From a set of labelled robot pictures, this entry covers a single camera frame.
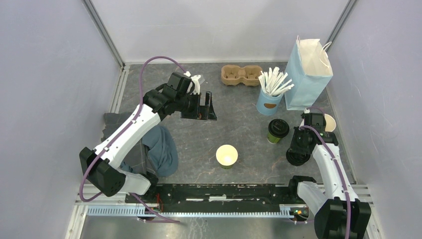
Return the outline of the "blue cloth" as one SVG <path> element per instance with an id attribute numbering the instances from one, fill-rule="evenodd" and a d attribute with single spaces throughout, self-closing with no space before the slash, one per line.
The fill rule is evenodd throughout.
<path id="1" fill-rule="evenodd" d="M 168 177 L 177 171 L 178 162 L 177 147 L 170 132 L 156 125 L 135 144 L 119 168 L 135 174 Z"/>

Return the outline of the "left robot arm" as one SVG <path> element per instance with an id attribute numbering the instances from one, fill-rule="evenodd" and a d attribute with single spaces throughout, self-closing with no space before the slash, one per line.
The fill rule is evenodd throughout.
<path id="1" fill-rule="evenodd" d="M 206 92 L 205 104 L 200 104 L 203 82 L 202 75 L 172 73 L 167 83 L 143 96 L 142 103 L 111 136 L 94 149 L 85 147 L 80 151 L 84 180 L 99 190 L 98 196 L 135 193 L 145 203 L 156 198 L 156 189 L 143 173 L 123 171 L 120 164 L 148 131 L 174 112 L 180 112 L 183 119 L 216 120 L 210 91 Z"/>

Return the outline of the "stack of black lids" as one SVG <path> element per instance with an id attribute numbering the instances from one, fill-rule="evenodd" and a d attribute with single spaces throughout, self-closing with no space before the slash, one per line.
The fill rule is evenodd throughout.
<path id="1" fill-rule="evenodd" d="M 310 154 L 299 154 L 288 150 L 286 152 L 286 159 L 287 161 L 293 166 L 301 166 L 309 161 L 311 155 Z"/>

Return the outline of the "grey checked cloth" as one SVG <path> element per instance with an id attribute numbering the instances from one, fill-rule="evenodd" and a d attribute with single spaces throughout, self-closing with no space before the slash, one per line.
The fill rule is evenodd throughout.
<path id="1" fill-rule="evenodd" d="M 132 113 L 105 113 L 103 137 L 101 142 L 109 138 L 130 116 Z M 148 158 L 149 148 L 142 143 L 140 139 L 127 153 L 120 163 L 119 169 L 134 174 L 152 174 L 157 175 L 153 165 Z"/>

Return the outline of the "blue straw holder cup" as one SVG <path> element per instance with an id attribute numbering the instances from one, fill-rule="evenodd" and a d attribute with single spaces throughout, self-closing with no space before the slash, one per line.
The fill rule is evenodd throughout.
<path id="1" fill-rule="evenodd" d="M 265 116 L 274 115 L 280 105 L 281 99 L 284 94 L 276 97 L 269 96 L 262 89 L 260 89 L 259 97 L 257 100 L 256 108 L 258 112 Z"/>

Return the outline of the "black plastic cup lid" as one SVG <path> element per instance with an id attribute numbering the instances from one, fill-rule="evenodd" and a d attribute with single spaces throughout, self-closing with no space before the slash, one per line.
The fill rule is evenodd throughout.
<path id="1" fill-rule="evenodd" d="M 284 138 L 289 134 L 290 127 L 283 119 L 273 119 L 268 124 L 269 133 L 277 138 Z"/>

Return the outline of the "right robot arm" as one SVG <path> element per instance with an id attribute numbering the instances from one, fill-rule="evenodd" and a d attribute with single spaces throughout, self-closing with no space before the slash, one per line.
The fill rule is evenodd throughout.
<path id="1" fill-rule="evenodd" d="M 326 130 L 324 113 L 304 110 L 303 123 L 294 127 L 287 161 L 301 166 L 313 158 L 324 185 L 321 191 L 309 176 L 294 176 L 289 182 L 288 198 L 305 202 L 314 215 L 319 239 L 361 239 L 371 217 L 369 203 L 363 202 L 352 188 L 340 160 L 339 143 L 334 132 Z"/>

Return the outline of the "light blue paper bag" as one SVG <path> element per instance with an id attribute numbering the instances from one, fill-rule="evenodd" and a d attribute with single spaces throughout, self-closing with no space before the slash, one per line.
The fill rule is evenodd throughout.
<path id="1" fill-rule="evenodd" d="M 304 110 L 318 99 L 333 77 L 333 70 L 325 45 L 319 39 L 297 37 L 285 72 L 294 86 L 284 93 L 287 110 Z"/>

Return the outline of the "white wrapped straws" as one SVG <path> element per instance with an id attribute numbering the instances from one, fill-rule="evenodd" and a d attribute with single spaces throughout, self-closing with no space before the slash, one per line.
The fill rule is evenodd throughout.
<path id="1" fill-rule="evenodd" d="M 279 67 L 269 68 L 268 72 L 260 72 L 258 80 L 261 85 L 261 91 L 270 97 L 278 97 L 291 90 L 295 84 L 293 80 L 286 81 L 288 73 L 280 70 Z"/>

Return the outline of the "stack of green paper cups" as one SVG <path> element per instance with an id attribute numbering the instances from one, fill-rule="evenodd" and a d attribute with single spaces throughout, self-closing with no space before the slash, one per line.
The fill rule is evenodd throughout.
<path id="1" fill-rule="evenodd" d="M 324 115 L 324 119 L 326 122 L 325 131 L 334 132 L 337 126 L 336 120 L 331 115 L 328 115 L 328 114 Z"/>

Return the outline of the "brown cardboard cup carrier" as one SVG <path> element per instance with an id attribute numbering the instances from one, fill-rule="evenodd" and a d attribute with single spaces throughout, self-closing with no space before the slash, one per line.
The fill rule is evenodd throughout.
<path id="1" fill-rule="evenodd" d="M 221 81 L 227 86 L 244 84 L 246 86 L 258 86 L 262 68 L 257 65 L 240 67 L 237 65 L 225 65 L 221 69 Z"/>

